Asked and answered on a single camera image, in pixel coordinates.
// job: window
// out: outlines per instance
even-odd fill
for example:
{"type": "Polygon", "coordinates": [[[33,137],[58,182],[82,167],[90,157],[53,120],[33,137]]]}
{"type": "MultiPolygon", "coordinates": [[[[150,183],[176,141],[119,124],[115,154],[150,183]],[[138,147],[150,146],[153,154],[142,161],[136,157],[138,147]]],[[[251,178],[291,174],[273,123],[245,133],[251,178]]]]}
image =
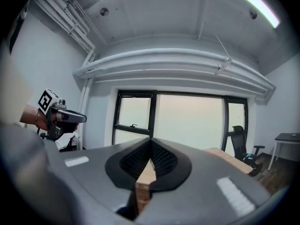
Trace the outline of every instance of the window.
{"type": "Polygon", "coordinates": [[[154,137],[198,148],[221,148],[223,100],[213,97],[158,95],[154,137]]]}
{"type": "Polygon", "coordinates": [[[234,156],[233,126],[247,138],[247,99],[168,91],[119,91],[112,143],[156,137],[234,156]]]}

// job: window frame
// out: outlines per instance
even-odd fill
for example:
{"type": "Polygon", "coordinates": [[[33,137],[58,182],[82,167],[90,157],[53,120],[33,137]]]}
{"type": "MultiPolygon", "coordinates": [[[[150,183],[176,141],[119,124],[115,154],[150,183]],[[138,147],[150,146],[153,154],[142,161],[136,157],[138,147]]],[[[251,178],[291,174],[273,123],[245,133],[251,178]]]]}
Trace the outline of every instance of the window frame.
{"type": "Polygon", "coordinates": [[[248,134],[248,100],[247,98],[241,97],[230,97],[222,96],[215,94],[205,94],[205,93],[193,93],[193,92],[176,92],[176,91],[157,91],[157,90],[119,90],[114,119],[113,119],[113,128],[112,128],[112,145],[115,144],[115,130],[123,130],[131,133],[138,133],[149,135],[150,138],[153,137],[154,133],[154,123],[155,123],[155,112],[156,112],[156,103],[157,95],[179,95],[179,96],[195,96],[195,97],[206,97],[206,98],[222,98],[224,102],[224,124],[223,124],[223,140],[221,145],[221,150],[225,151],[227,138],[234,134],[234,132],[228,132],[229,129],[229,103],[243,104],[244,105],[244,114],[245,114],[245,135],[247,139],[248,134]],[[129,127],[118,124],[120,117],[120,104],[121,99],[131,97],[131,98],[150,98],[150,112],[149,112],[149,123],[148,129],[129,127]]]}

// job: black office chair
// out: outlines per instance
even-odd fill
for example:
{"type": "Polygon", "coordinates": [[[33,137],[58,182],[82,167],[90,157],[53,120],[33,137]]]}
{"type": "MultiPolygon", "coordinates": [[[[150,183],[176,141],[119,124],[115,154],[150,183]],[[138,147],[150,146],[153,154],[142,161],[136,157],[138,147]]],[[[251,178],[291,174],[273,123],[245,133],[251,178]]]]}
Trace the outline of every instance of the black office chair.
{"type": "Polygon", "coordinates": [[[257,160],[257,154],[260,148],[265,146],[254,146],[255,154],[247,153],[246,149],[246,134],[242,126],[233,126],[233,135],[231,141],[234,149],[234,157],[253,168],[250,176],[256,176],[263,168],[263,163],[257,160]]]}

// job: glass pane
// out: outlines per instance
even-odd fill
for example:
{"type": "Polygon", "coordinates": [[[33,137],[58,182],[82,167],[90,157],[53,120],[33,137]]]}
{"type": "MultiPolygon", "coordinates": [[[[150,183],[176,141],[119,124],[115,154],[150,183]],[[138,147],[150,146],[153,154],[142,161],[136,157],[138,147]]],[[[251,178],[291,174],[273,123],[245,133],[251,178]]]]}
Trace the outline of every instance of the glass pane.
{"type": "Polygon", "coordinates": [[[137,139],[137,138],[146,138],[146,137],[149,137],[149,136],[144,135],[144,134],[131,133],[131,132],[116,129],[114,143],[115,144],[125,143],[128,141],[137,139]]]}
{"type": "Polygon", "coordinates": [[[242,126],[245,129],[244,105],[229,103],[229,127],[228,132],[233,132],[233,126],[242,126]]]}
{"type": "Polygon", "coordinates": [[[234,149],[233,149],[233,143],[231,141],[231,137],[227,137],[225,152],[227,152],[229,155],[234,157],[234,149]]]}
{"type": "Polygon", "coordinates": [[[119,124],[148,129],[150,98],[124,97],[121,100],[119,124]]]}
{"type": "Polygon", "coordinates": [[[223,100],[210,97],[158,95],[154,137],[198,148],[220,148],[223,100]]]}

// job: ceiling light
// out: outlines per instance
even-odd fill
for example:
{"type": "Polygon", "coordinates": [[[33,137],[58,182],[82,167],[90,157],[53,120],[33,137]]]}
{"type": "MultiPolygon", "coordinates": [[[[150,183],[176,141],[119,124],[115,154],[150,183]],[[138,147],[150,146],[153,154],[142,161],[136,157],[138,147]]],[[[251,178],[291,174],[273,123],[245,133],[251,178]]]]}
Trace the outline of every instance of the ceiling light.
{"type": "Polygon", "coordinates": [[[272,12],[271,9],[269,9],[268,5],[263,0],[248,0],[250,3],[252,3],[258,10],[261,11],[261,13],[269,20],[269,22],[272,24],[274,28],[276,28],[280,21],[275,16],[275,14],[272,12]]]}

